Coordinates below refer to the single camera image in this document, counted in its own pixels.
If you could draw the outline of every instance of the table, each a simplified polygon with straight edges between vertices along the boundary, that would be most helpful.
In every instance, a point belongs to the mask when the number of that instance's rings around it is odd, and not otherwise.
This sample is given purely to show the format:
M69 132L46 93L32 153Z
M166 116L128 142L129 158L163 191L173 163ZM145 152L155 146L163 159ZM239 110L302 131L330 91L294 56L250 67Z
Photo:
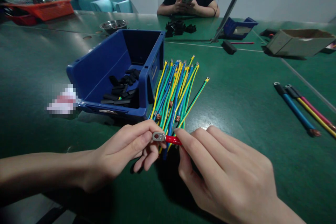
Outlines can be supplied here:
M138 29L164 29L168 21L167 17L155 15L80 12L30 28L11 22L0 25L1 123L5 125L0 158L97 148L120 128L118 121L105 116L82 112L78 118L66 120L50 118L44 111L61 85L69 83L66 66L105 39L104 33L95 32L101 22L110 19L125 19L131 28ZM335 139L317 123L322 136L309 137L272 84L290 83L334 122L335 114L281 59L261 52L263 41L257 34L267 27L291 25L321 27L336 33L335 26L260 22L255 33L244 40L256 44L237 45L238 52L228 55L219 43L204 44L220 21L187 20L187 25L196 24L196 33L165 41L166 60L189 60L196 54L200 68L192 97L204 79L211 77L186 120L186 130L215 125L257 149L272 161L278 195L284 202L307 223L334 223ZM335 101L330 86L336 81L331 71L335 65L332 55L286 62L326 98ZM321 85L324 78L319 74L323 72L328 73L329 85ZM193 202L178 176L178 161L178 152L173 148L168 161L157 161L149 172L131 174L131 162L111 185L96 194L69 189L48 196L97 223L218 222ZM172 181L178 189L169 186Z

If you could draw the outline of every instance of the blue plastic bin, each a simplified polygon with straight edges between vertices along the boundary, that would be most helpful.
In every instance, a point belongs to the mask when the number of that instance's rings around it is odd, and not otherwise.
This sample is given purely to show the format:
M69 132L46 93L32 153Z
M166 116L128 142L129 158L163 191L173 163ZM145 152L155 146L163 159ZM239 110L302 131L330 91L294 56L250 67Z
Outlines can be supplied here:
M258 22L254 21L252 18L248 17L247 19L244 20L244 22L236 22L234 21L232 18L229 17L229 19L226 21L225 25L224 25L224 34L225 37L228 39L243 39L245 38L249 31L242 34L242 35L238 35L238 34L233 34L235 32L235 30L238 29L242 29L244 28L250 28L252 30L252 28L254 26L256 26L258 24Z
M163 69L164 31L118 30L66 69L80 99L79 109L88 113L114 115L129 120L146 119L154 102L154 87ZM121 79L128 69L141 70L139 81L128 90L139 89L139 108L101 104L111 93L110 75Z

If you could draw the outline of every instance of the metal pole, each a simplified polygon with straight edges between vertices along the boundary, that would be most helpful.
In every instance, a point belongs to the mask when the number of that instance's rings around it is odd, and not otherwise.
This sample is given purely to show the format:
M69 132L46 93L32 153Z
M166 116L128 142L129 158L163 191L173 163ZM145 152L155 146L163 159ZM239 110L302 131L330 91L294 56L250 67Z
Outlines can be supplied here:
M222 22L221 22L219 28L217 29L214 38L211 39L210 43L212 43L212 42L217 42L217 41L218 41L219 34L220 34L221 31L223 30L226 21L229 19L229 16L230 16L230 14L231 14L231 11L232 11L233 7L234 7L235 4L236 4L236 1L237 1L237 0L231 0L231 3L230 3L230 5L229 5L229 7L228 7L228 9L227 9L227 11L226 11L224 17L223 17L223 20L222 20Z

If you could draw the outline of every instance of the stainless steel bowl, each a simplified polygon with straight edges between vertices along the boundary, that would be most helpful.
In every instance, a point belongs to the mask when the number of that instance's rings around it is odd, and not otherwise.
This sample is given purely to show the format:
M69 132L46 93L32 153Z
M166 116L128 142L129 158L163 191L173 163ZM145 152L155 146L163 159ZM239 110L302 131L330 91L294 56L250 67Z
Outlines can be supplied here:
M111 20L105 23L102 23L99 27L105 30L108 34L112 34L119 29L127 29L126 20Z

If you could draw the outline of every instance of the copper wire end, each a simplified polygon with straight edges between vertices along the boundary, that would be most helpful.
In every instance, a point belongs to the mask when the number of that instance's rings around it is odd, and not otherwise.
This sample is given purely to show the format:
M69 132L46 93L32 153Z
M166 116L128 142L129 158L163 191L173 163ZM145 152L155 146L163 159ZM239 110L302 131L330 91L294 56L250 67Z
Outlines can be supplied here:
M336 131L336 127L332 124L328 124L329 128L331 128L333 131Z
M309 131L315 137L319 137L321 135L321 132L319 132L317 129L310 129Z

